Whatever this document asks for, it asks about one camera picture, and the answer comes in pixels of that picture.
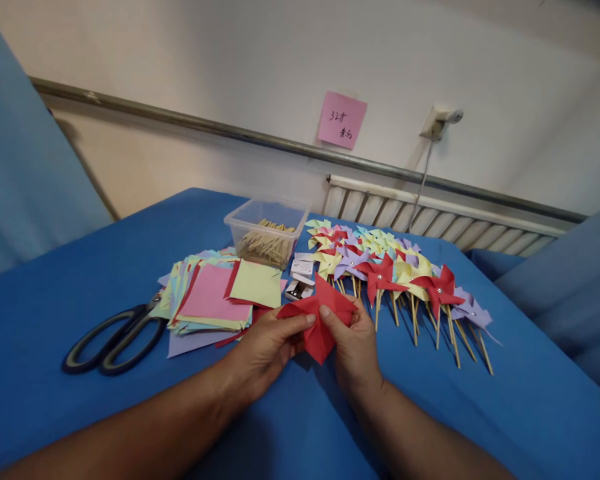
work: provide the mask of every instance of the scissor handle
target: scissor handle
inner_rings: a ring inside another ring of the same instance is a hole
[[[147,324],[149,324],[152,321],[158,322],[158,328],[153,334],[153,338],[151,339],[151,341],[133,358],[127,360],[126,362],[119,363],[117,365],[114,364],[113,362],[115,362],[116,358],[118,358],[118,355],[120,355],[124,351],[124,349],[126,349],[129,346],[129,344],[138,336],[138,334],[140,334],[140,332],[147,326]],[[142,318],[142,320],[140,320],[136,325],[134,325],[131,331],[128,332],[128,334],[126,334],[126,336],[122,338],[122,341],[117,343],[117,345],[114,346],[114,348],[110,352],[108,352],[108,354],[106,354],[106,356],[102,360],[102,363],[100,364],[100,373],[109,377],[113,377],[115,375],[120,375],[121,373],[124,373],[134,368],[134,366],[136,366],[136,364],[138,364],[140,360],[146,357],[147,354],[155,347],[155,344],[158,343],[158,340],[160,340],[160,337],[162,337],[166,326],[166,319],[150,316]]]
[[[114,348],[118,342],[124,337],[124,335],[132,328],[133,324],[136,322],[137,318],[146,312],[146,305],[138,305],[130,310],[124,310],[117,315],[114,315],[102,322],[96,328],[88,332],[84,337],[82,337],[78,342],[73,346],[69,353],[65,357],[62,362],[62,371],[65,373],[69,373],[72,375],[78,373],[88,372],[89,370],[93,370],[96,368],[102,360],[107,356],[107,354]],[[120,320],[126,320],[125,324],[120,327],[106,342],[105,346],[100,349],[98,353],[96,353],[92,358],[84,362],[78,362],[78,357],[82,353],[82,350],[89,344],[91,340],[93,340],[100,332],[106,330],[114,323],[119,322]]]

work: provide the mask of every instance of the clear plastic box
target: clear plastic box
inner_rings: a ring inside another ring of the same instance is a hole
[[[302,201],[252,199],[228,214],[225,224],[240,258],[285,270],[308,214]]]

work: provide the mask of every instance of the blue table cover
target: blue table cover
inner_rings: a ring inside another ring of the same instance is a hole
[[[0,276],[0,469],[145,400],[228,352],[231,346],[208,347],[167,360],[164,335],[122,376],[108,378],[97,371],[70,376],[60,370],[80,336],[109,315],[148,300],[156,279],[173,262],[230,245],[223,217],[244,201],[190,189]],[[308,238],[304,232],[298,251],[307,251]],[[494,377],[482,362],[472,362],[464,347],[459,348],[458,370],[447,344],[441,340],[440,351],[435,350],[429,322],[422,323],[416,348],[409,330],[403,323],[396,328],[384,306],[378,331],[384,374],[518,478],[600,478],[600,388],[455,246],[420,237],[417,242],[432,262],[448,264],[457,283],[491,312],[495,322],[490,330],[504,347],[487,342]],[[383,475],[382,462],[338,389],[333,360],[332,354],[323,367],[302,355],[290,362],[193,474],[285,479]]]

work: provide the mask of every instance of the white radiator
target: white radiator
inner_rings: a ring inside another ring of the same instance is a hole
[[[415,194],[336,175],[327,180],[325,215],[406,231]],[[540,223],[520,217],[422,195],[411,233],[447,240],[462,251],[479,248],[528,257],[575,226],[562,222],[556,227],[548,219]]]

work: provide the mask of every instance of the wall outlet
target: wall outlet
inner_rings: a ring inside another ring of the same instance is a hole
[[[450,123],[458,123],[463,116],[462,110],[446,110],[434,106],[422,126],[420,136],[433,142],[439,142],[442,140],[446,126]]]

